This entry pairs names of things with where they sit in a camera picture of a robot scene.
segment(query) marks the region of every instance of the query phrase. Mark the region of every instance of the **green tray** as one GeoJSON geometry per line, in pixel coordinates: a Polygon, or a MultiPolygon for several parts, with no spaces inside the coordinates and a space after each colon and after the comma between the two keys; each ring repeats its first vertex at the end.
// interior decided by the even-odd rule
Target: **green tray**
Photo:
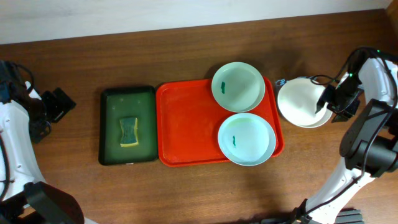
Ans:
{"type": "Polygon", "coordinates": [[[100,164],[130,164],[158,158],[155,88],[113,88],[101,94],[100,164]],[[121,118],[138,119],[138,146],[121,147],[121,118]]]}

